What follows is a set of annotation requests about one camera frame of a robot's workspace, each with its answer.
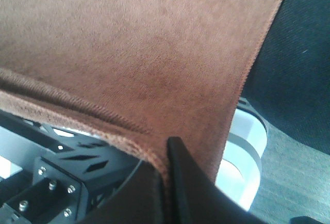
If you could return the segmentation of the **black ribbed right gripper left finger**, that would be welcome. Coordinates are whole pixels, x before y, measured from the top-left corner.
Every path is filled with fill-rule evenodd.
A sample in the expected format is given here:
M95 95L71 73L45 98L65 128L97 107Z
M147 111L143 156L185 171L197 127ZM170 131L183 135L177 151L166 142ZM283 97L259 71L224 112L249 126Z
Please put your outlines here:
M80 223L166 223L160 174L140 161L116 193Z

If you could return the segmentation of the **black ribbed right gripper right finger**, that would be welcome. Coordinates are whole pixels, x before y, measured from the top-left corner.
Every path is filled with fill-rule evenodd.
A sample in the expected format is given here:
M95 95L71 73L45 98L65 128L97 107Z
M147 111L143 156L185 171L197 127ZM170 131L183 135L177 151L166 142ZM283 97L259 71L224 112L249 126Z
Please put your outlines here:
M173 223L264 223L223 194L180 137L169 137Z

